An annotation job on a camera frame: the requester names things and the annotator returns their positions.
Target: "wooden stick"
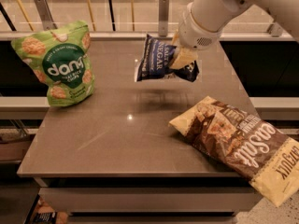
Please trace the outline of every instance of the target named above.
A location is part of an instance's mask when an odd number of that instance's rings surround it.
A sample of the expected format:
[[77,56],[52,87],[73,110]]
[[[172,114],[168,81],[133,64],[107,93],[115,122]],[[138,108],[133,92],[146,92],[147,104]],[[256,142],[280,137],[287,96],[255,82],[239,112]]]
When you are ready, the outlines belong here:
[[34,29],[32,23],[30,22],[30,19],[29,19],[29,17],[28,17],[28,14],[27,14],[27,12],[26,12],[26,10],[25,10],[25,7],[23,6],[21,0],[17,0],[17,3],[18,3],[18,5],[19,5],[19,7],[20,7],[20,9],[21,9],[22,14],[24,15],[25,19],[26,19],[27,22],[28,22],[31,31],[34,31],[35,29]]
[[93,19],[93,11],[92,11],[92,5],[91,5],[91,0],[87,0],[87,5],[88,5],[88,9],[90,11],[90,15],[91,15],[91,19],[92,19],[92,23],[93,23],[93,30],[95,31],[95,23],[94,23],[94,19]]
[[131,0],[131,13],[132,13],[132,27],[135,30],[135,17],[134,17],[134,0]]

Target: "metal table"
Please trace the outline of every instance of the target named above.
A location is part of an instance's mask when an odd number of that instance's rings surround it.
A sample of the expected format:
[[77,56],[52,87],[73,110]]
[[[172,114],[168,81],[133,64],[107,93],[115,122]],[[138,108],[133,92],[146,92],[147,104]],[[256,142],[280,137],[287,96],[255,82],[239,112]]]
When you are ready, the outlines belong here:
[[18,175],[33,177],[46,202],[72,215],[69,223],[232,223],[261,196],[168,121],[207,95],[256,111],[219,43],[200,51],[193,83],[135,83],[143,42],[92,42],[94,95],[50,108]]

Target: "snack bag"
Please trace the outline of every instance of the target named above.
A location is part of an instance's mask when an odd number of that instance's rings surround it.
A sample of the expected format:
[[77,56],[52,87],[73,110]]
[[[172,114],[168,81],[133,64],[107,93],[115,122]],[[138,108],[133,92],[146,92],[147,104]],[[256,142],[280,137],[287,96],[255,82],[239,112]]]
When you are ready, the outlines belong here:
[[299,190],[299,143],[270,123],[210,97],[169,123],[276,207]]
[[147,35],[143,57],[139,66],[135,68],[135,81],[178,76],[190,82],[194,82],[199,73],[196,61],[186,64],[181,69],[169,68],[175,51],[176,46],[165,44]]
[[94,75],[86,54],[91,44],[85,21],[13,40],[12,48],[38,80],[49,86],[51,106],[69,106],[93,94]]

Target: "green bag with danone text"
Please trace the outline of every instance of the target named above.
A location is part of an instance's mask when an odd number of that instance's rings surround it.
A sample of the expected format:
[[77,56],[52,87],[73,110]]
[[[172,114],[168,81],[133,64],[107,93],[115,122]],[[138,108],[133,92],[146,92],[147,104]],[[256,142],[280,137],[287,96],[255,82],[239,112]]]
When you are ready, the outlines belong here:
[[38,80],[49,86],[51,106],[69,106],[93,94],[94,75],[86,54],[91,44],[85,21],[69,23],[11,42]]

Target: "gray tabletop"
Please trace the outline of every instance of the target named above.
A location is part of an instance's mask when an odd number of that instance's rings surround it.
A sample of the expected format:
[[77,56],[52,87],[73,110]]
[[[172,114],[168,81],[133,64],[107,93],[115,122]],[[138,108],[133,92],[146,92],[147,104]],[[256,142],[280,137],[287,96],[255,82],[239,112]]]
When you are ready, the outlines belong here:
[[95,93],[79,105],[52,107],[20,176],[234,176],[184,143],[168,121],[207,95],[255,109],[219,43],[199,52],[201,75],[134,82],[144,41],[93,41]]

